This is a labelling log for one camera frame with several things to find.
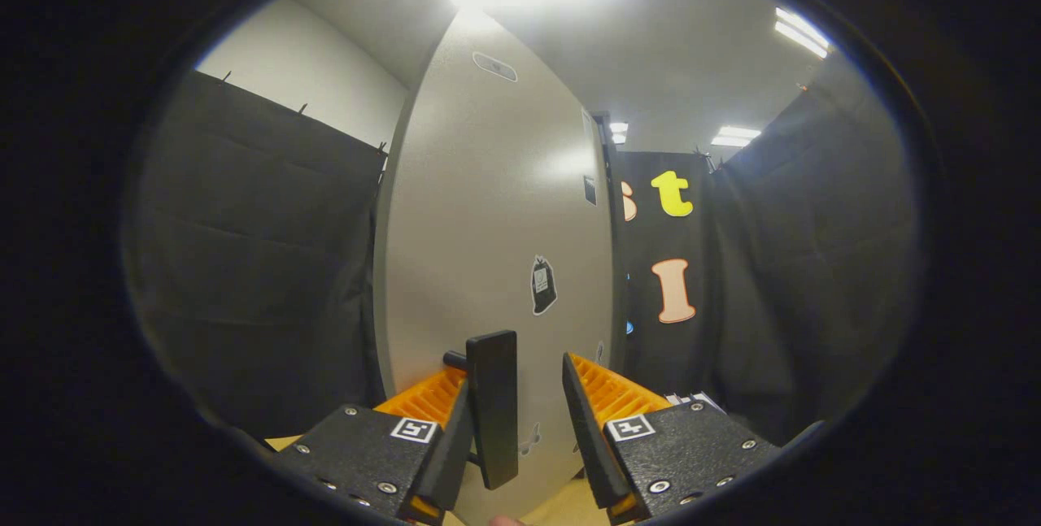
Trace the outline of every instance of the white ceiling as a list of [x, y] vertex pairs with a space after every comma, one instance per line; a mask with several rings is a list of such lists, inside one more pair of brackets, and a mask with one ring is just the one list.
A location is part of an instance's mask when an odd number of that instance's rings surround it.
[[[297, 0], [411, 87], [455, 14], [449, 0]], [[720, 125], [761, 128], [820, 60], [773, 31], [776, 0], [580, 0], [490, 10], [590, 111], [628, 121], [623, 150], [710, 147]]]

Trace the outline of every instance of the letter cutout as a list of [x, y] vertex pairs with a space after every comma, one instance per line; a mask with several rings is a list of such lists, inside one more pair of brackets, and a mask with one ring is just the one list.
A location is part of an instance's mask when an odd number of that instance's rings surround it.
[[677, 178], [676, 171], [665, 171], [651, 181], [651, 186], [658, 190], [661, 197], [661, 208], [672, 217], [687, 217], [694, 210], [694, 204], [684, 201], [680, 196], [681, 189], [687, 189], [687, 178]]
[[636, 219], [636, 201], [632, 200], [630, 197], [633, 196], [633, 187], [629, 185], [625, 180], [621, 181], [621, 207], [626, 211], [626, 221], [632, 221]]
[[658, 320], [662, 323], [679, 323], [694, 316], [694, 307], [687, 299], [687, 281], [683, 271], [687, 270], [687, 260], [675, 258], [659, 261], [651, 267], [651, 272], [661, 280], [661, 312]]

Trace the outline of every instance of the black curtain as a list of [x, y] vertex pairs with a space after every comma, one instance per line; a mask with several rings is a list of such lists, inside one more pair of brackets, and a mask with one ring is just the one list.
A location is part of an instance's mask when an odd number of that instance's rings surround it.
[[[631, 379], [705, 391], [784, 444], [895, 355], [925, 255], [914, 180], [898, 126], [841, 54], [711, 174], [700, 154], [619, 153], [616, 168], [637, 210], [620, 237]], [[663, 210], [651, 181], [666, 171], [687, 181], [689, 215]], [[672, 258], [696, 314], [666, 324], [651, 268]]]
[[862, 396], [910, 324], [924, 248], [908, 154], [870, 85], [833, 53], [708, 192], [714, 379], [731, 410], [784, 443]]
[[150, 129], [127, 230], [160, 357], [256, 437], [371, 405], [371, 211], [385, 154], [198, 72]]
[[[696, 154], [620, 152], [616, 178], [632, 190], [617, 206], [635, 206], [636, 214], [621, 225], [619, 241], [628, 280], [628, 320], [632, 331], [626, 341], [625, 374], [657, 393], [681, 395], [703, 390], [710, 377], [718, 326], [713, 323], [707, 270], [712, 256], [711, 214], [707, 198], [708, 162]], [[690, 212], [677, 217], [665, 211], [660, 189], [652, 181], [668, 173], [685, 180], [680, 198]], [[683, 282], [686, 303], [693, 314], [662, 316], [662, 277], [655, 265], [685, 260]]]

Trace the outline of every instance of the wooden floor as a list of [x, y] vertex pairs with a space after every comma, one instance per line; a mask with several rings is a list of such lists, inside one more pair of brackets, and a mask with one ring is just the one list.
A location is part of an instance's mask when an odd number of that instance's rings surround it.
[[[268, 444], [276, 451], [281, 451], [300, 436], [283, 439], [268, 439]], [[589, 483], [583, 479], [572, 479], [550, 500], [533, 509], [519, 520], [529, 526], [609, 526], [607, 512], [596, 507], [592, 499]], [[458, 518], [448, 512], [443, 526], [484, 526], [484, 524], [464, 524]]]

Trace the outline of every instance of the white wall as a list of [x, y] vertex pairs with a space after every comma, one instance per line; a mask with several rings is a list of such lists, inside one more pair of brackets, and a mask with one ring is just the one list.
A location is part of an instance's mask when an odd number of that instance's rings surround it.
[[379, 146], [393, 137], [405, 87], [328, 22], [276, 0], [244, 22], [196, 67]]

